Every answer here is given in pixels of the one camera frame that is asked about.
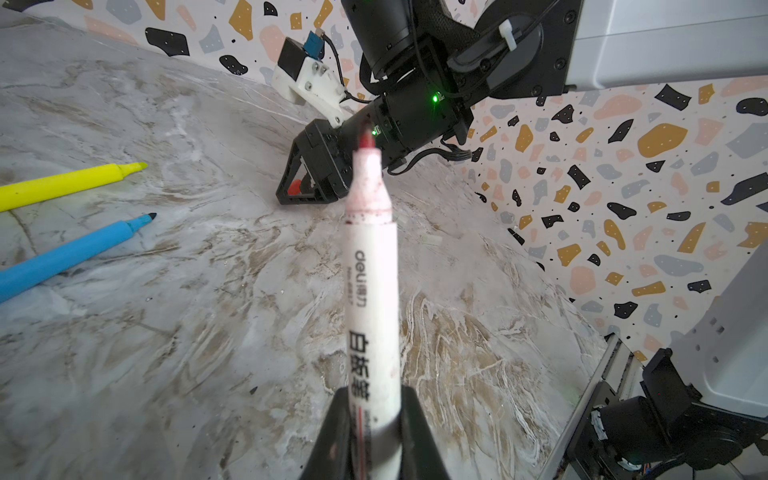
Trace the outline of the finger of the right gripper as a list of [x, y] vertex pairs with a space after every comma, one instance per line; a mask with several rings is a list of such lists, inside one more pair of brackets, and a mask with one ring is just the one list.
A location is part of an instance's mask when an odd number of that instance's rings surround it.
[[[276, 197], [280, 204], [330, 204], [348, 195], [352, 183], [354, 134], [315, 119], [294, 139]], [[302, 181], [302, 193], [289, 196], [288, 188]]]

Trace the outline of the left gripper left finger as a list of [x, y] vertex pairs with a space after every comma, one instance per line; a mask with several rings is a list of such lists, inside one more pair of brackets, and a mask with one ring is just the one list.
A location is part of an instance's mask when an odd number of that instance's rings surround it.
[[333, 396], [299, 479], [352, 479], [351, 433], [348, 388], [342, 387]]

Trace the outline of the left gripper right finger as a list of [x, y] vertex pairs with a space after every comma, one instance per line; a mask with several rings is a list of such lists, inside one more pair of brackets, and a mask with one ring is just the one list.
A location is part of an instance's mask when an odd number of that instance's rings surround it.
[[430, 426], [414, 388], [401, 387], [402, 458], [400, 479], [449, 480]]

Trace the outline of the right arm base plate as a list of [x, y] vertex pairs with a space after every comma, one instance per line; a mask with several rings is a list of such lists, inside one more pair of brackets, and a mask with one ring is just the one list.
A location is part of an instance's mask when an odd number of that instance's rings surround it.
[[643, 394], [593, 410], [598, 438], [636, 479], [656, 479], [687, 465], [695, 471], [734, 460], [767, 434], [767, 420], [702, 402], [672, 363], [672, 350], [657, 352], [642, 373]]

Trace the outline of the red white pen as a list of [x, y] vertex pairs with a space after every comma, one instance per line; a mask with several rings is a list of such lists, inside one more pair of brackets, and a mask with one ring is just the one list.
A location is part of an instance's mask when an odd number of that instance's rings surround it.
[[396, 479], [402, 457], [397, 225], [369, 126], [353, 153], [342, 233], [353, 476]]

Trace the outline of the red pen cap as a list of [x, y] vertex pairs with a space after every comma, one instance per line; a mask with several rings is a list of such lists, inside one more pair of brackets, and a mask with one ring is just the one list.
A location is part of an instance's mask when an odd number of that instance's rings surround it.
[[298, 196], [302, 193], [302, 181], [300, 179], [295, 179], [288, 188], [288, 195], [289, 196]]

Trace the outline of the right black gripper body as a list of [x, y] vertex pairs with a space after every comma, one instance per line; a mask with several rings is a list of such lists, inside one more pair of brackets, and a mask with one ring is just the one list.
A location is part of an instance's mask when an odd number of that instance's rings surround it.
[[381, 151], [382, 168], [403, 174], [421, 159], [437, 155], [449, 162], [472, 157], [460, 147], [471, 113], [425, 83], [403, 84], [362, 108], [338, 129], [341, 158], [351, 162], [359, 136], [368, 128]]

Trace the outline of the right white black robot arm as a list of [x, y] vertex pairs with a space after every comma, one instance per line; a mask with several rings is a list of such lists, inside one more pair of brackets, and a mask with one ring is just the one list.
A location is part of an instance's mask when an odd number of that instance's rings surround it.
[[493, 1], [474, 26], [442, 1], [346, 1], [371, 99], [357, 113], [320, 32], [287, 39], [273, 87], [320, 114], [292, 143], [280, 203], [328, 204], [361, 176], [354, 154], [374, 144], [392, 175], [437, 155], [457, 162], [481, 101], [662, 81], [763, 75], [763, 1]]

